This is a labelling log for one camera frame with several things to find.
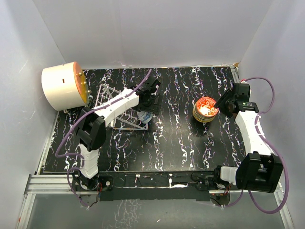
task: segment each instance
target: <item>cylinder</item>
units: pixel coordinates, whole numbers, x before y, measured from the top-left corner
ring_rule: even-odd
[[[41,84],[47,100],[57,111],[85,106],[89,102],[87,82],[77,62],[43,69]]]

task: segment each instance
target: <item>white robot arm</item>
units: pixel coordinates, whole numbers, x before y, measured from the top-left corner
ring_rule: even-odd
[[[232,90],[227,90],[215,104],[228,117],[235,117],[244,140],[246,157],[239,167],[218,166],[214,178],[216,183],[233,184],[239,189],[274,192],[283,165],[258,135],[256,128],[264,135],[259,121],[255,124],[258,108],[249,102],[249,98],[250,86],[234,83]]]
[[[159,114],[160,104],[162,102],[161,92],[158,91],[160,82],[154,77],[149,76],[143,85],[137,90],[137,85],[132,85],[128,89],[124,89],[120,94],[99,107],[109,105],[104,109],[97,110],[84,118],[77,126],[76,135],[80,138],[81,155],[84,164],[81,168],[81,177],[90,186],[89,180],[98,174],[98,155],[99,149],[105,142],[106,127],[118,116],[126,110],[132,108],[136,111],[144,111],[155,115]],[[85,107],[81,111],[83,116],[90,109]]]

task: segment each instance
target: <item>black marble surface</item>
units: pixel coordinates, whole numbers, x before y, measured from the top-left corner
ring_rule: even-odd
[[[94,107],[101,83],[123,90],[139,82],[148,69],[85,70]],[[120,131],[107,128],[100,149],[100,171],[181,171],[213,170],[217,165],[237,166],[245,156],[241,133],[222,114],[208,124],[197,122],[193,104],[201,97],[217,100],[234,82],[230,67],[187,67],[153,69],[164,92],[161,114],[147,131]],[[55,151],[77,119],[81,108],[60,112],[42,173],[65,172],[79,166],[79,158],[57,159]],[[72,134],[60,154],[78,152],[79,140]]]

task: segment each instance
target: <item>white wall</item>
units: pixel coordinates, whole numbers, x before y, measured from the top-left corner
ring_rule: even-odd
[[[83,68],[241,61],[272,0],[33,0]]]
[[[305,224],[305,2],[275,0],[240,63],[240,76],[266,77],[275,87],[275,104],[262,118],[268,139],[284,154],[289,171],[288,207],[297,229]],[[271,92],[249,81],[251,99],[261,110]]]
[[[0,15],[0,228],[10,229],[56,114],[41,71],[64,59],[32,0],[0,0]]]

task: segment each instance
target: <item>cable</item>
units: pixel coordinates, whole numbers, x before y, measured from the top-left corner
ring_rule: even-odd
[[[217,204],[221,206],[221,204],[215,198],[210,197],[210,199],[214,200]]]
[[[254,199],[254,196],[253,196],[253,194],[252,194],[252,192],[251,192],[250,190],[249,190],[249,195],[250,195],[251,200],[253,201],[253,203],[255,204],[255,206],[256,206],[259,210],[261,210],[263,213],[266,213],[266,214],[274,214],[274,213],[280,211],[280,210],[283,208],[283,206],[285,205],[285,203],[286,203],[286,201],[287,201],[287,198],[288,198],[288,193],[289,193],[288,169],[287,169],[287,165],[286,165],[286,163],[285,163],[285,161],[284,161],[283,156],[277,151],[277,149],[275,148],[274,145],[272,145],[267,139],[265,139],[265,138],[261,135],[261,132],[260,132],[258,126],[257,126],[257,123],[258,123],[258,121],[259,121],[259,119],[260,119],[260,117],[261,117],[260,115],[261,115],[261,114],[266,114],[267,112],[269,112],[270,109],[271,109],[271,107],[273,106],[273,103],[274,103],[274,101],[275,101],[275,96],[274,96],[274,95],[275,95],[275,89],[274,89],[272,83],[271,83],[268,79],[263,78],[263,77],[253,77],[253,78],[246,79],[245,81],[253,80],[253,79],[261,79],[261,80],[267,81],[267,82],[269,83],[270,87],[271,87],[271,90],[272,90],[272,100],[271,100],[271,103],[270,103],[268,109],[267,109],[266,111],[261,111],[261,112],[259,112],[259,113],[257,114],[257,116],[256,116],[256,118],[255,118],[254,124],[255,124],[256,132],[258,133],[258,135],[260,136],[260,138],[262,139],[262,141],[265,142],[267,145],[270,146],[270,148],[275,152],[275,154],[280,158],[280,160],[281,160],[281,162],[282,162],[282,165],[283,165],[283,168],[284,168],[284,175],[285,175],[285,193],[284,193],[284,198],[283,198],[281,204],[280,204],[276,209],[271,210],[271,211],[267,211],[267,210],[263,209],[261,206],[259,206],[258,203],[256,202],[256,200]]]
[[[216,205],[216,206],[221,207],[221,208],[223,208],[223,207],[225,207],[225,208],[227,208],[227,207],[232,207],[232,206],[234,206],[235,204],[237,204],[237,203],[240,201],[240,199],[243,197],[243,194],[244,194],[244,191],[242,190],[241,193],[240,193],[239,198],[238,198],[235,202],[233,202],[232,204],[222,205],[222,206],[221,206],[221,205],[220,205],[220,206]],[[204,204],[204,205],[208,205],[208,206],[211,206],[211,207],[214,206],[214,205],[207,204],[207,203],[203,203],[203,202],[197,202],[197,203],[199,203],[199,204]]]
[[[136,90],[138,90],[138,88],[147,80],[147,78],[149,77],[150,73],[152,72],[152,69],[150,69],[147,73],[147,75],[144,77],[144,79],[139,83],[138,86],[135,87],[135,89],[133,89],[132,92],[130,92],[129,94],[127,94],[126,96],[124,97],[121,97],[121,98],[118,98],[116,100],[114,100],[113,102],[111,102],[110,104],[107,104],[105,106],[101,106],[99,108],[93,108],[92,110],[90,110],[89,112],[85,113],[82,117],[80,117],[76,122],[75,124],[71,127],[71,129],[67,132],[66,136],[62,139],[61,143],[59,144],[56,152],[55,152],[55,156],[57,158],[61,158],[61,157],[65,157],[65,156],[79,156],[81,159],[82,159],[82,164],[81,164],[81,167],[83,167],[84,165],[84,157],[79,154],[79,153],[67,153],[67,154],[62,154],[62,155],[59,155],[59,151],[61,150],[61,148],[63,147],[63,145],[65,144],[65,142],[68,140],[68,137],[69,135],[72,133],[72,131],[76,128],[76,126],[85,118],[87,117],[88,115],[96,112],[96,111],[99,111],[101,109],[105,109],[107,108],[108,106],[124,99],[124,98],[127,98],[129,97],[130,95],[132,95]],[[71,183],[70,183],[70,180],[69,180],[69,173],[73,170],[80,170],[81,168],[80,167],[71,167],[68,171],[67,171],[67,180],[68,180],[68,184],[70,186],[70,189],[71,191],[76,195],[76,197],[79,199],[79,201],[87,208],[89,208],[90,206],[88,206],[88,204],[86,204],[85,202],[82,201],[82,199],[77,195],[77,193],[75,192],[75,190],[73,189]]]

